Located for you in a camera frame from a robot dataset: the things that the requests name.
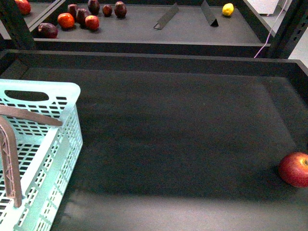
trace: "dark red apple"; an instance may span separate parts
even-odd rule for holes
[[[41,23],[38,26],[38,32],[48,39],[56,39],[58,36],[58,29],[51,23]]]
[[[88,1],[88,9],[93,15],[98,15],[100,12],[100,3],[98,0],[89,0]]]
[[[15,0],[15,2],[22,15],[27,15],[31,12],[31,5],[27,0]]]
[[[70,13],[74,17],[75,21],[76,21],[76,14],[77,14],[78,8],[79,7],[76,4],[70,4],[67,6],[67,12]]]
[[[86,17],[86,27],[90,30],[97,30],[100,27],[100,20],[97,16],[89,15]]]
[[[295,152],[285,156],[278,166],[280,177],[298,188],[308,187],[308,155]]]
[[[86,25],[86,17],[88,17],[90,15],[90,13],[84,9],[84,8],[79,8],[77,10],[77,14],[76,14],[76,21],[81,25],[81,26],[85,26]]]
[[[111,5],[104,5],[103,7],[103,14],[105,17],[110,17],[112,14],[112,7]]]
[[[118,18],[124,18],[127,13],[126,5],[122,1],[117,1],[115,3],[115,15]]]

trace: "plastic basket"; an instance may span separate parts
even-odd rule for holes
[[[49,99],[12,99],[6,90],[44,92]],[[0,164],[0,231],[50,230],[82,147],[76,108],[79,94],[74,83],[0,80],[0,104],[63,122],[54,127],[4,116],[16,135],[23,200],[15,208],[6,197]]]

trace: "black shelf surface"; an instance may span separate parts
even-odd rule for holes
[[[11,51],[1,77],[74,82],[84,145],[53,231],[306,231],[299,61]]]
[[[114,42],[150,42],[150,43],[260,43],[260,40],[235,9],[231,18],[221,15],[221,8],[212,8],[218,18],[219,27],[211,27],[200,7],[179,7],[180,11],[170,20],[163,30],[153,27],[168,7],[127,6],[125,19],[104,17],[100,13],[100,28],[96,32],[82,29],[78,23],[75,29],[63,31],[59,25],[58,39],[64,41],[98,40]]]
[[[30,1],[30,4],[31,12],[28,15],[24,15],[24,20],[28,27],[31,27],[38,19],[40,19],[42,12],[45,11],[52,2],[38,3]],[[0,22],[0,34],[2,34],[4,39],[11,39],[2,22]]]
[[[218,27],[208,24],[199,5],[179,5],[180,11],[164,29],[157,30],[154,26],[171,5],[127,5],[127,16],[120,20],[114,13],[104,17],[101,4],[98,31],[82,29],[78,23],[74,29],[63,31],[57,25],[57,16],[67,11],[68,3],[59,1],[57,7],[30,28],[39,50],[254,57],[270,30],[262,17],[243,0],[230,18],[222,15],[222,6],[211,5]],[[85,4],[79,7],[88,8]],[[57,25],[58,38],[42,38],[38,34],[41,22]]]

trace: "lemon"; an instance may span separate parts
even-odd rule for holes
[[[231,16],[233,11],[234,11],[234,7],[233,7],[232,3],[228,3],[228,4],[224,5],[223,8],[222,8],[222,14],[224,16]]]

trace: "cable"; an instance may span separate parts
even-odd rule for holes
[[[287,5],[287,2],[288,2],[288,0],[285,0],[285,3],[284,3],[284,5],[283,5],[283,7],[282,7],[282,10],[280,11],[279,15],[277,16],[277,18],[276,18],[276,20],[275,20],[275,22],[274,22],[274,25],[272,26],[272,28],[271,28],[270,31],[269,31],[269,35],[268,35],[268,38],[266,39],[266,42],[265,42],[264,46],[261,47],[261,49],[258,51],[258,53],[254,56],[254,59],[257,58],[257,56],[260,54],[260,52],[263,50],[263,48],[265,48],[265,46],[268,44],[269,39],[270,39],[271,32],[273,31],[273,28],[274,28],[274,26],[276,25],[276,22],[277,22],[278,18],[279,18],[280,15],[282,14],[283,9],[284,9],[285,6]]]

